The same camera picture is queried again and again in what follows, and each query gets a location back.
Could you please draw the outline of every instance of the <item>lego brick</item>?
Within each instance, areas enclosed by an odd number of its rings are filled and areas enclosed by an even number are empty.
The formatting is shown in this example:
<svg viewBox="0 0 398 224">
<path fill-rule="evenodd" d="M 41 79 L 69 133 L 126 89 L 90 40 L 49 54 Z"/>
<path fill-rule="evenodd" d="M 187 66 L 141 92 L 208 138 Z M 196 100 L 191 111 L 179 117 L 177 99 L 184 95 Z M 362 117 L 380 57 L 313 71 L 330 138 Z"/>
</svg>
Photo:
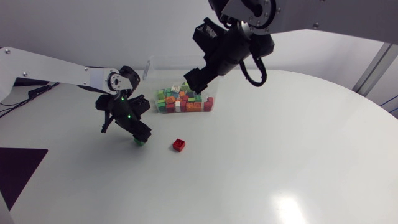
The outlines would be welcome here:
<svg viewBox="0 0 398 224">
<path fill-rule="evenodd" d="M 193 103 L 187 103 L 185 105 L 185 107 L 187 108 L 187 112 L 194 112 L 195 110 L 193 109 Z"/>
<path fill-rule="evenodd" d="M 181 85 L 181 90 L 182 91 L 187 91 L 189 89 L 189 86 L 188 86 L 188 83 L 183 83 L 182 85 Z"/>
<path fill-rule="evenodd" d="M 134 139 L 134 141 L 137 143 L 137 145 L 139 145 L 139 146 L 143 146 L 144 144 L 145 144 L 145 142 L 142 142 L 142 141 L 140 141 L 140 140 L 138 140 L 138 139 Z"/>
<path fill-rule="evenodd" d="M 172 96 L 174 96 L 174 98 L 178 98 L 178 93 L 174 93 L 174 92 L 172 92 Z"/>
<path fill-rule="evenodd" d="M 204 107 L 204 111 L 208 112 L 211 111 L 211 108 L 213 107 L 213 102 L 204 102 L 205 107 Z"/>
<path fill-rule="evenodd" d="M 201 95 L 195 96 L 195 102 L 201 102 Z"/>
<path fill-rule="evenodd" d="M 166 112 L 168 112 L 168 113 L 174 113 L 175 112 L 175 107 L 174 107 L 173 103 L 166 105 Z"/>
<path fill-rule="evenodd" d="M 158 99 L 160 99 L 160 100 L 164 100 L 164 91 L 163 91 L 163 90 L 159 90 L 159 91 L 157 92 L 157 97 L 158 97 Z"/>
<path fill-rule="evenodd" d="M 166 103 L 158 103 L 157 108 L 159 109 L 160 112 L 165 112 L 166 111 Z"/>
<path fill-rule="evenodd" d="M 175 112 L 181 112 L 181 102 L 179 101 L 175 102 Z"/>
<path fill-rule="evenodd" d="M 179 85 L 173 85 L 171 91 L 172 91 L 172 93 L 179 94 L 180 89 L 181 89 L 181 87 Z"/>
<path fill-rule="evenodd" d="M 186 101 L 181 102 L 181 112 L 187 112 L 187 102 Z"/>
<path fill-rule="evenodd" d="M 174 103 L 175 102 L 175 97 L 174 96 L 170 96 L 170 97 L 166 97 L 166 103 Z"/>
<path fill-rule="evenodd" d="M 201 103 L 199 102 L 193 103 L 193 110 L 196 112 L 201 112 Z"/>
<path fill-rule="evenodd" d="M 185 141 L 181 139 L 177 139 L 173 143 L 173 149 L 177 150 L 178 152 L 181 152 L 182 149 L 184 149 L 184 147 L 185 147 Z"/>
<path fill-rule="evenodd" d="M 189 97 L 194 97 L 195 93 L 192 90 L 187 90 L 186 95 L 188 95 Z"/>
</svg>

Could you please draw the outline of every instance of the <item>metal bracket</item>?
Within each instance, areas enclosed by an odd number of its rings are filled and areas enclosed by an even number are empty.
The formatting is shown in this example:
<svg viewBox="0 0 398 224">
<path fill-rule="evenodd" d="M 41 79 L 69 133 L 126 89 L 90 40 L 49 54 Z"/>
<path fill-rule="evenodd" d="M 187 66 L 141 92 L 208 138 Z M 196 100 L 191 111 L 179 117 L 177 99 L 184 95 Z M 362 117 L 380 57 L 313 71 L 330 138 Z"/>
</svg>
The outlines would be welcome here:
<svg viewBox="0 0 398 224">
<path fill-rule="evenodd" d="M 352 90 L 363 96 L 368 95 L 397 56 L 398 45 L 384 43 Z"/>
</svg>

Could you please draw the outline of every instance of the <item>clear plastic bin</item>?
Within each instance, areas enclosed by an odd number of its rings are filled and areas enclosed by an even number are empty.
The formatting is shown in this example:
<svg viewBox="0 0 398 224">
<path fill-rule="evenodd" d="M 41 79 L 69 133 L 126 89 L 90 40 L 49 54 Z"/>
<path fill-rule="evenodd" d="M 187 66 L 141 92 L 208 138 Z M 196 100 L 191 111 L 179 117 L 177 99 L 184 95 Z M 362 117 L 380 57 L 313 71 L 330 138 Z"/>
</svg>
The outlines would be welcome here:
<svg viewBox="0 0 398 224">
<path fill-rule="evenodd" d="M 203 56 L 152 56 L 142 76 L 160 113 L 210 112 L 215 106 L 219 78 L 200 94 L 191 90 L 184 75 L 205 66 Z"/>
</svg>

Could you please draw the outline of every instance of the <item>orange block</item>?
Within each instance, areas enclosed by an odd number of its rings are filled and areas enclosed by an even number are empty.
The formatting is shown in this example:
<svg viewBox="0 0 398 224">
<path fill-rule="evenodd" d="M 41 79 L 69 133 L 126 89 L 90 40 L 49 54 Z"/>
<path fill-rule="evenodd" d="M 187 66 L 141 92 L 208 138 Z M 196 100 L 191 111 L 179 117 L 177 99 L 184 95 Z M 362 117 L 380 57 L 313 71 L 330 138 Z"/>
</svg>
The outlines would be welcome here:
<svg viewBox="0 0 398 224">
<path fill-rule="evenodd" d="M 170 96 L 170 97 L 166 97 L 166 103 L 174 103 L 175 102 L 175 97 L 174 96 Z"/>
<path fill-rule="evenodd" d="M 193 110 L 197 111 L 197 112 L 201 112 L 201 103 L 199 103 L 199 102 L 193 103 Z"/>
<path fill-rule="evenodd" d="M 193 103 L 187 103 L 187 112 L 194 112 L 195 109 L 193 108 Z"/>
</svg>

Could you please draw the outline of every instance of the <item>table surface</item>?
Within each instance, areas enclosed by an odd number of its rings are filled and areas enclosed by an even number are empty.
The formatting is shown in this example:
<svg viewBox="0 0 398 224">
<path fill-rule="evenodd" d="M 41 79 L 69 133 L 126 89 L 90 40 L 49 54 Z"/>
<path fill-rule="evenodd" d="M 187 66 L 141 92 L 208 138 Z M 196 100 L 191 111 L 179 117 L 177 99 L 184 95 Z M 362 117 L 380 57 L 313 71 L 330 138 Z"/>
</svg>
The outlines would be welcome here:
<svg viewBox="0 0 398 224">
<path fill-rule="evenodd" d="M 15 223 L 398 222 L 398 121 L 341 86 L 270 70 L 255 88 L 234 70 L 211 113 L 152 107 L 142 147 L 114 123 L 100 133 L 97 97 L 59 85 L 0 119 L 1 147 L 49 149 Z"/>
</svg>

